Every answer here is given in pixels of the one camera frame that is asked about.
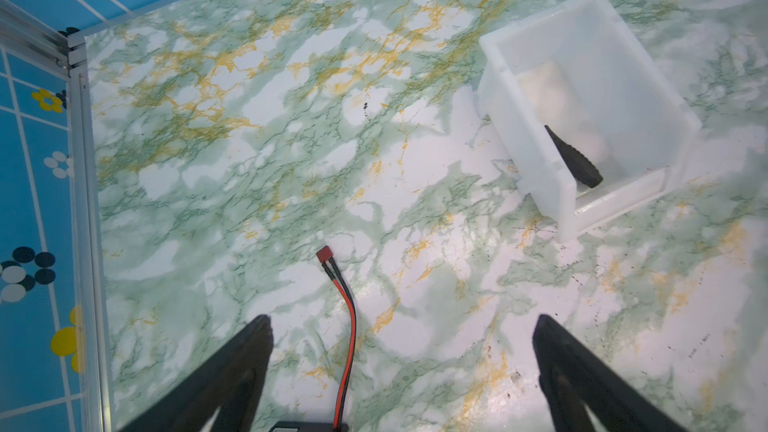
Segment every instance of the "green and white marble surface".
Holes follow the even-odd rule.
[[[257,314],[254,430],[551,430],[562,322],[690,430],[768,430],[768,0],[610,0],[703,123],[685,185],[560,245],[474,108],[563,0],[182,0],[88,38],[117,426]]]

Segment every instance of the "storage bin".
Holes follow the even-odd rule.
[[[566,0],[480,38],[488,114],[558,240],[675,189],[701,128],[608,0]],[[598,168],[577,182],[544,126]]]

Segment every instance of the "black wire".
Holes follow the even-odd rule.
[[[341,276],[341,271],[339,270],[339,266],[336,265],[336,261],[331,257],[329,259],[329,262],[331,263],[331,267],[333,267],[333,271],[336,273],[336,278],[339,279],[339,284],[341,285],[341,288],[344,289],[344,293],[346,293],[346,296],[350,298],[350,303],[352,304],[352,313],[355,315],[355,320],[357,320],[357,309],[355,308],[355,301],[352,300],[352,294],[350,293],[350,290],[346,286],[346,282],[344,281],[344,277]],[[352,337],[352,360],[350,361],[350,374],[346,378],[346,382],[344,383],[344,391],[341,394],[341,404],[340,404],[340,412],[339,412],[339,427],[342,425],[342,416],[344,415],[344,402],[346,401],[346,389],[350,385],[350,377],[352,376],[352,362],[355,360],[355,342],[356,338]]]

